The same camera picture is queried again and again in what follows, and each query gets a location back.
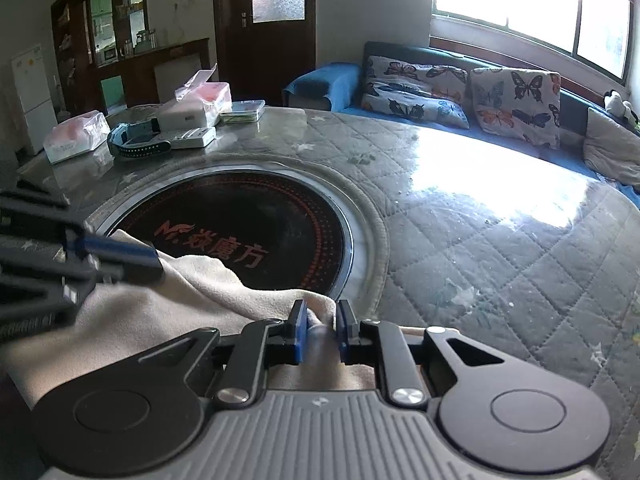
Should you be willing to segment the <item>teal black smartwatch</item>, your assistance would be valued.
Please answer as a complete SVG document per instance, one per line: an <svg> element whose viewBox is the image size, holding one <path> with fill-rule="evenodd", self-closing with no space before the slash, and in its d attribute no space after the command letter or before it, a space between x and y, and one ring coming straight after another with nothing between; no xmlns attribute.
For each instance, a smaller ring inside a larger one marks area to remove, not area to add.
<svg viewBox="0 0 640 480"><path fill-rule="evenodd" d="M171 150L170 142L160 138L160 125L155 118L123 122L108 134L106 142L115 158L145 158Z"/></svg>

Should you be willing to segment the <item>grey plain pillow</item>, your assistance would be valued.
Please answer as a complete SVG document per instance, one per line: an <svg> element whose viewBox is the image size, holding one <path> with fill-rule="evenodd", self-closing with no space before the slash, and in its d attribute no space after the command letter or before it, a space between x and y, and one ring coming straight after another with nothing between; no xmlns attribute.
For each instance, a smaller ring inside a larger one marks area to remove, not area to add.
<svg viewBox="0 0 640 480"><path fill-rule="evenodd" d="M594 108L588 110L582 152L588 167L623 185L639 187L639 136Z"/></svg>

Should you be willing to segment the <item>window with green frame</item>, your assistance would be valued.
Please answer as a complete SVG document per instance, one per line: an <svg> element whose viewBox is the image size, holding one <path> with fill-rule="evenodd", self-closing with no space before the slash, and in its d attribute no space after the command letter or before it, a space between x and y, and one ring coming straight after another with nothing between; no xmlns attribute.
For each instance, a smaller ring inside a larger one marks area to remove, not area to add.
<svg viewBox="0 0 640 480"><path fill-rule="evenodd" d="M435 10L535 40L619 81L628 73L632 0L435 0Z"/></svg>

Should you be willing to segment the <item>flat butterfly pillow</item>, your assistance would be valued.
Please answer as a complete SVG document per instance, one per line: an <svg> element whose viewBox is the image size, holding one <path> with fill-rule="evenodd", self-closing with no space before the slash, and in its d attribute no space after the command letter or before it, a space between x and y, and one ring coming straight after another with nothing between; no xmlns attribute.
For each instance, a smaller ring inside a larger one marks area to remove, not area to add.
<svg viewBox="0 0 640 480"><path fill-rule="evenodd" d="M463 110L469 74L450 65L423 65L370 55L360 106L409 122L469 129Z"/></svg>

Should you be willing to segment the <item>soft pack pink tissues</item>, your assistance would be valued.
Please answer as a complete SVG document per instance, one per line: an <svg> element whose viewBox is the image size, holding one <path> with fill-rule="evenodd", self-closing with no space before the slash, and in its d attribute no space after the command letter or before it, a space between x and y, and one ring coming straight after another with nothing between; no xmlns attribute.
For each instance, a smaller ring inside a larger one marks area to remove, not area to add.
<svg viewBox="0 0 640 480"><path fill-rule="evenodd" d="M44 139L43 149L50 164L55 165L93 152L106 141L110 131L105 116L92 110L55 126Z"/></svg>

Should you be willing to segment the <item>dark wooden side cabinet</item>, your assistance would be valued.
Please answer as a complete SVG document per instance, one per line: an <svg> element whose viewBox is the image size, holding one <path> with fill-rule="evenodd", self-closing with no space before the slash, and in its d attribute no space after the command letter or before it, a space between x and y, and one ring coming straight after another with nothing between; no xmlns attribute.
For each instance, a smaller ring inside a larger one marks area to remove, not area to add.
<svg viewBox="0 0 640 480"><path fill-rule="evenodd" d="M96 72L102 110L170 101L195 72L212 66L203 38L135 54Z"/></svg>

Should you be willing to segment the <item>black white plush toy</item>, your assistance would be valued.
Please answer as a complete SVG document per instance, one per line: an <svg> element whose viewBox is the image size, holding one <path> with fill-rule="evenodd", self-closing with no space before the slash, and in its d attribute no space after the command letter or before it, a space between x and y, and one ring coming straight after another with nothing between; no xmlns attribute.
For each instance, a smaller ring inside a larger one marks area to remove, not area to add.
<svg viewBox="0 0 640 480"><path fill-rule="evenodd" d="M604 108L608 114L628 122L631 125L637 125L639 122L638 115L632 109L631 104L625 101L622 96L615 90L605 92L603 96Z"/></svg>

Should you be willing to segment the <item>upright butterfly pillow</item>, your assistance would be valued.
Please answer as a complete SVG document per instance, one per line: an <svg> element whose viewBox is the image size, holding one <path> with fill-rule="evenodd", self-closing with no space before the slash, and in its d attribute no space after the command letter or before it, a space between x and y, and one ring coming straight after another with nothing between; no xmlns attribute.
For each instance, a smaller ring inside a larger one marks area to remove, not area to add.
<svg viewBox="0 0 640 480"><path fill-rule="evenodd" d="M470 73L473 110L495 136L560 147L561 75L548 70L479 67Z"/></svg>

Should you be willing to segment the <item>dark wooden door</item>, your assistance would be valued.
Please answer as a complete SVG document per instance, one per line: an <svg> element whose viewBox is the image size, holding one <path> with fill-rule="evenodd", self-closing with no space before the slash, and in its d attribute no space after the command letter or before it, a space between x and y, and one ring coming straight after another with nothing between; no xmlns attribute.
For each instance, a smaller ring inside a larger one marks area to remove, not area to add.
<svg viewBox="0 0 640 480"><path fill-rule="evenodd" d="M214 0L214 18L219 79L237 101L285 106L316 67L316 0Z"/></svg>

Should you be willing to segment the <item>dark wooden display shelf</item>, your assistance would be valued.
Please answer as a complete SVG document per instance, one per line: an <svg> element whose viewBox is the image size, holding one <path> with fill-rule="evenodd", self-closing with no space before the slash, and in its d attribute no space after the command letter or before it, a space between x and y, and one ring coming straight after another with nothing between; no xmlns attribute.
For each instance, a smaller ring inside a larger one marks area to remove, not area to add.
<svg viewBox="0 0 640 480"><path fill-rule="evenodd" d="M146 0L56 0L51 23L65 109L124 107L125 63L149 25Z"/></svg>

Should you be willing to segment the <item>round black induction cooktop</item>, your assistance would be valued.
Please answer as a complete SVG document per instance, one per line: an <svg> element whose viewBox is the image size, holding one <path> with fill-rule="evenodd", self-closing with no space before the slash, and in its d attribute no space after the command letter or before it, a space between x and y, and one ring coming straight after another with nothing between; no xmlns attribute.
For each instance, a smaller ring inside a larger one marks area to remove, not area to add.
<svg viewBox="0 0 640 480"><path fill-rule="evenodd" d="M337 298L354 242L337 204L312 184L269 170L197 174L138 198L107 223L171 257L220 260L254 289Z"/></svg>

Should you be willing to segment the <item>cream sweatshirt garment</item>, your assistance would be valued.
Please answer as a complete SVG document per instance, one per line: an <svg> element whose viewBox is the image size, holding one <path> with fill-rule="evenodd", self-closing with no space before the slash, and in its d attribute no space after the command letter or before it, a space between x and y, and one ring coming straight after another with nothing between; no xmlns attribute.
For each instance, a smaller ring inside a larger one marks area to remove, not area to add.
<svg viewBox="0 0 640 480"><path fill-rule="evenodd" d="M287 318L296 300L308 304L308 354L299 366L278 365L268 385L285 390L368 390L374 371L340 361L334 336L335 302L301 289L244 286L224 264L207 256L160 255L165 274L152 287L99 285L74 325L1 348L1 369L28 406L63 382L149 350L204 327L224 336L250 322Z"/></svg>

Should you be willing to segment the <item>pink white tissue box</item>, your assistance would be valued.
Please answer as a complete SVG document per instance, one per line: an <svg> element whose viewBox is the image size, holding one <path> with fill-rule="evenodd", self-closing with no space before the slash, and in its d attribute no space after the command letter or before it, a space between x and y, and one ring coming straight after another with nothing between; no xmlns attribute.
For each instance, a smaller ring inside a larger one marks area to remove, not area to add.
<svg viewBox="0 0 640 480"><path fill-rule="evenodd" d="M210 81L217 66L198 70L185 84L175 90L172 100L155 114L160 131L184 131L210 128L221 113L232 109L228 82Z"/></svg>

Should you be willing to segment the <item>white refrigerator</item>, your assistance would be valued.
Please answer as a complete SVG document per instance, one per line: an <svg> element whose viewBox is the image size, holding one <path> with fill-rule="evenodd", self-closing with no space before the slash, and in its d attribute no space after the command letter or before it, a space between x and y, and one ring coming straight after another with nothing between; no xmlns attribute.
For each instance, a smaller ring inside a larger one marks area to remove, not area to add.
<svg viewBox="0 0 640 480"><path fill-rule="evenodd" d="M58 124L40 44L15 55L11 67L26 128L26 148L30 154L38 154Z"/></svg>

